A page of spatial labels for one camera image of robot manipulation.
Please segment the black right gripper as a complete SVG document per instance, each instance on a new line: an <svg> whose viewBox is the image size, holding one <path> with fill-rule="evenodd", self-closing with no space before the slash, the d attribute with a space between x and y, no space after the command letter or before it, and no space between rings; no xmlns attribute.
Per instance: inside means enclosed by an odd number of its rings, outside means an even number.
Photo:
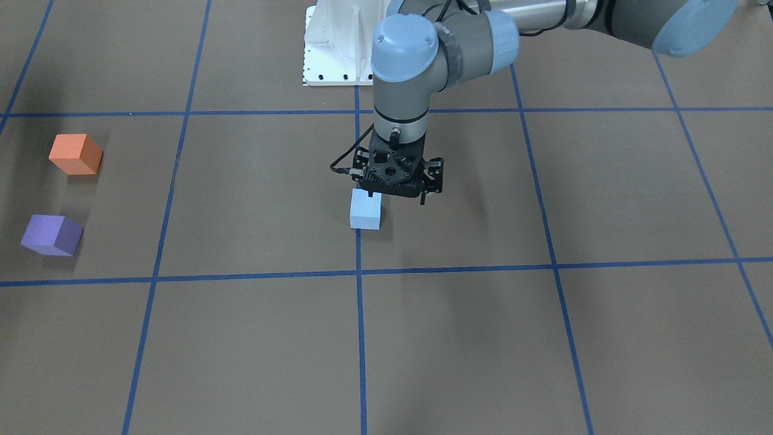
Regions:
<svg viewBox="0 0 773 435"><path fill-rule="evenodd" d="M370 127L331 163L330 170L350 176L369 198L374 193L420 198L424 206L427 195L443 192L444 179L444 159L425 159L425 143L425 135L401 143L397 129L384 140Z"/></svg>

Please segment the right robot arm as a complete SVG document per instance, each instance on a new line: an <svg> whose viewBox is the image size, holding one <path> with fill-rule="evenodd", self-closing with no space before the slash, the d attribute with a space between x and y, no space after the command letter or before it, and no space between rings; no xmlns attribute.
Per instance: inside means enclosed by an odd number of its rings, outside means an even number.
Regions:
<svg viewBox="0 0 773 435"><path fill-rule="evenodd" d="M425 202L443 190L444 160L423 156L431 97L508 68L520 39L592 30L683 58L729 23L737 1L392 1L371 39L374 121L330 170L368 195Z"/></svg>

